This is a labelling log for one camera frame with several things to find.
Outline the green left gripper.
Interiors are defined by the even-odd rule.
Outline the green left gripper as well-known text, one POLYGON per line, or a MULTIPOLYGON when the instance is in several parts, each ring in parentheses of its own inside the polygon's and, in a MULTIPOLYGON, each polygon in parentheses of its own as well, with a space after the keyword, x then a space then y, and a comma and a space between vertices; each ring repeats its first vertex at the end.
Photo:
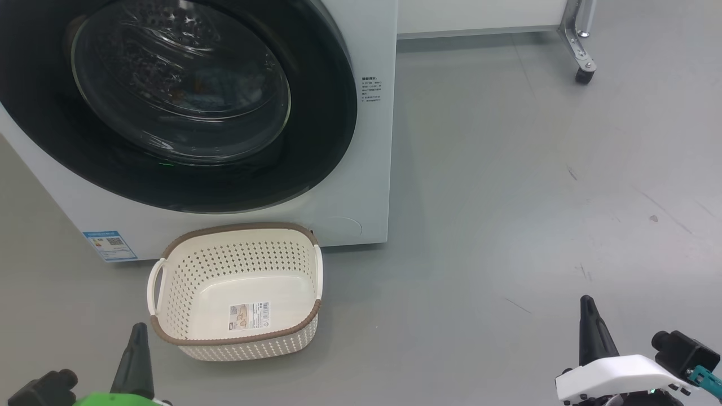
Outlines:
POLYGON ((129 406, 129 405, 173 405, 168 400, 154 396, 154 378, 148 342, 148 328, 145 323, 132 327, 110 392, 94 391, 77 399, 75 406, 129 406), (134 393, 124 393, 132 382, 134 365, 134 393))

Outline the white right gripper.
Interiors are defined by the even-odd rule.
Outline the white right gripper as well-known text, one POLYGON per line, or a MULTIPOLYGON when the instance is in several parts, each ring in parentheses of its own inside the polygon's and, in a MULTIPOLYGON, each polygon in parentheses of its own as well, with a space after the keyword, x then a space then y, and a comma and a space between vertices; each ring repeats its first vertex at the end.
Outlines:
POLYGON ((564 404, 580 404, 637 391, 692 391, 692 384, 644 355, 619 356, 605 321, 590 295, 580 298, 579 367, 556 377, 556 391, 564 404))

